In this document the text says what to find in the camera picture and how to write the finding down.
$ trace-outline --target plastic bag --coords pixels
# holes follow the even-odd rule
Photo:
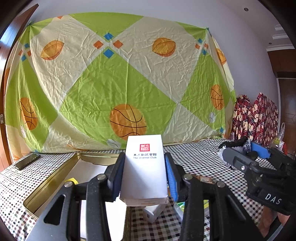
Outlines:
[[[274,147],[280,151],[283,151],[283,138],[284,138],[284,134],[285,134],[285,123],[283,122],[280,128],[279,133],[276,135],[275,138],[272,139],[272,141],[268,144],[268,147]]]

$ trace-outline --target smartphone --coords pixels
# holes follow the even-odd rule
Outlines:
[[[21,170],[27,165],[29,165],[30,163],[32,163],[33,161],[37,160],[39,157],[41,156],[36,153],[32,153],[31,155],[27,156],[25,159],[14,164],[14,166],[16,169]]]

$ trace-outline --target green packet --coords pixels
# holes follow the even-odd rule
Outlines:
[[[185,202],[178,202],[177,205],[182,210],[182,212],[184,212]],[[204,200],[204,209],[206,209],[207,207],[209,207],[209,200]]]

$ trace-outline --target basketball print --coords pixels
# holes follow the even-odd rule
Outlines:
[[[4,86],[6,86],[6,84],[7,84],[9,72],[10,72],[10,68],[8,67],[8,68],[6,68],[5,73],[4,73]]]
[[[167,38],[158,38],[154,41],[152,51],[160,56],[171,56],[176,49],[176,43]]]
[[[217,110],[222,110],[224,107],[224,99],[223,99],[223,93],[220,89],[220,85],[213,85],[210,92],[211,101],[213,106]]]
[[[226,63],[225,55],[222,53],[222,51],[220,49],[217,48],[216,50],[217,50],[217,54],[218,54],[221,64],[222,65],[225,64]]]
[[[34,130],[38,124],[38,117],[35,113],[34,106],[27,97],[20,99],[21,116],[27,128]]]
[[[111,110],[110,124],[115,134],[123,140],[129,136],[144,135],[147,129],[143,114],[129,104],[120,104]]]

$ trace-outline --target yellow object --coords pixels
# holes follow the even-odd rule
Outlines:
[[[209,207],[209,200],[204,200],[204,209]]]
[[[72,181],[72,182],[74,182],[74,184],[75,185],[77,185],[78,184],[78,182],[76,181],[76,179],[75,178],[70,178],[70,179],[67,179],[65,182],[69,182],[69,181]]]
[[[167,38],[158,38],[154,41],[152,51],[160,56],[171,56],[176,49],[176,43]]]
[[[278,137],[274,138],[274,143],[275,143],[276,145],[279,144],[279,138],[278,138]]]

